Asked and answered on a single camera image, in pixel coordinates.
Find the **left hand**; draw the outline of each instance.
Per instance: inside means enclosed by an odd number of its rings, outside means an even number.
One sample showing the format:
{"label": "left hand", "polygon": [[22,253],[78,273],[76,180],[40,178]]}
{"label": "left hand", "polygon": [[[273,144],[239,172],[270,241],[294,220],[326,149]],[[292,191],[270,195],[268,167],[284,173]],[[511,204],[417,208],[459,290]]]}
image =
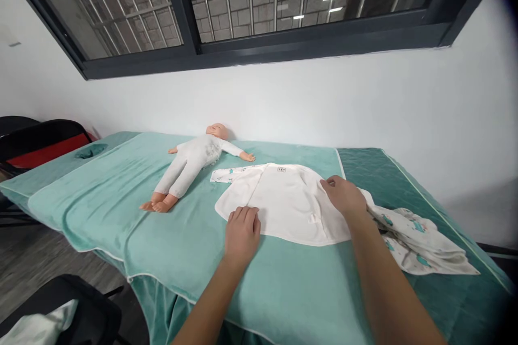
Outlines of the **left hand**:
{"label": "left hand", "polygon": [[253,162],[255,160],[254,154],[247,154],[245,151],[241,152],[239,157],[247,162]]}
{"label": "left hand", "polygon": [[239,207],[228,217],[223,260],[240,271],[247,268],[259,246],[261,222],[258,211],[258,208]]}

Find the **floor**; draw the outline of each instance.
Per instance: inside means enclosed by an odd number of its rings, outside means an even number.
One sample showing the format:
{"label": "floor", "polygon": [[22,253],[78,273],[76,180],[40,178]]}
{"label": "floor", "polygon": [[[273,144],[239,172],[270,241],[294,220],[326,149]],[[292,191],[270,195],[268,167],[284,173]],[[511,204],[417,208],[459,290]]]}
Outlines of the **floor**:
{"label": "floor", "polygon": [[91,252],[76,252],[62,235],[42,225],[0,228],[0,322],[64,273],[79,275],[102,293],[124,285],[111,298],[122,310],[119,333],[134,345],[149,344],[140,305],[119,271]]}

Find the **doll arm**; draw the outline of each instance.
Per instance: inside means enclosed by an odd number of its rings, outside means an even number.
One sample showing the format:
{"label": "doll arm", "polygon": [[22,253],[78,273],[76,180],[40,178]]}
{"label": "doll arm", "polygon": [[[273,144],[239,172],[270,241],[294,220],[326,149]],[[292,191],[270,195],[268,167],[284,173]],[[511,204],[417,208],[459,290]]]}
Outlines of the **doll arm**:
{"label": "doll arm", "polygon": [[230,143],[230,142],[228,142],[226,140],[221,140],[220,139],[220,142],[221,142],[221,149],[223,151],[225,151],[226,153],[229,153],[229,154],[234,155],[234,156],[238,156],[238,157],[240,157],[241,159],[243,159],[243,160],[245,160],[247,162],[253,162],[255,160],[254,154],[247,154],[241,148],[233,145],[232,143]]}

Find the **baby doll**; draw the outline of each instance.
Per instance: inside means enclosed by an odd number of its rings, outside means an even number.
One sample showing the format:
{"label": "baby doll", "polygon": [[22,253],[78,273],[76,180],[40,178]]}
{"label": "baby doll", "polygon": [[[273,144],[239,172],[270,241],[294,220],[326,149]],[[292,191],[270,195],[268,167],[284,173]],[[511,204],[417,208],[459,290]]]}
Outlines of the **baby doll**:
{"label": "baby doll", "polygon": [[169,153],[178,155],[156,186],[151,201],[143,203],[140,209],[158,213],[168,212],[185,194],[201,169],[218,160],[222,150],[247,162],[255,160],[254,154],[247,154],[229,143],[227,138],[226,127],[216,123],[207,127],[205,135],[171,148]]}

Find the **white cloth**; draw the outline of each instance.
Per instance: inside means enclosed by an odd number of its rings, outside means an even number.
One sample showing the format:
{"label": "white cloth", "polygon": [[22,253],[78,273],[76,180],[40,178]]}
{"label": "white cloth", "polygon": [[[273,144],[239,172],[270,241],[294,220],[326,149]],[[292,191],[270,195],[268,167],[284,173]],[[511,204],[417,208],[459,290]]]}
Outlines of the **white cloth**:
{"label": "white cloth", "polygon": [[[296,164],[253,165],[213,171],[210,181],[232,183],[216,202],[224,219],[238,206],[260,209],[261,233],[294,243],[324,246],[350,239],[343,216],[329,201],[313,170]],[[388,231],[382,238],[399,267],[414,275],[429,273],[478,275],[466,251],[437,230],[426,218],[408,209],[376,206],[360,189],[367,209]]]}
{"label": "white cloth", "polygon": [[181,198],[202,168],[215,163],[225,151],[239,156],[243,150],[214,135],[202,135],[176,146],[177,155],[156,185],[155,192]]}
{"label": "white cloth", "polygon": [[402,270],[414,275],[480,274],[468,262],[466,251],[440,233],[432,221],[405,208],[389,210],[376,206],[368,191],[360,191],[378,228],[388,231],[383,239]]}
{"label": "white cloth", "polygon": [[238,206],[256,206],[261,209],[262,234],[294,243],[324,246],[350,240],[349,228],[329,201],[321,179],[298,164],[217,170],[211,181],[232,185],[218,199],[215,209],[228,219]]}
{"label": "white cloth", "polygon": [[26,315],[0,339],[0,345],[54,345],[72,324],[77,308],[73,299],[47,315]]}

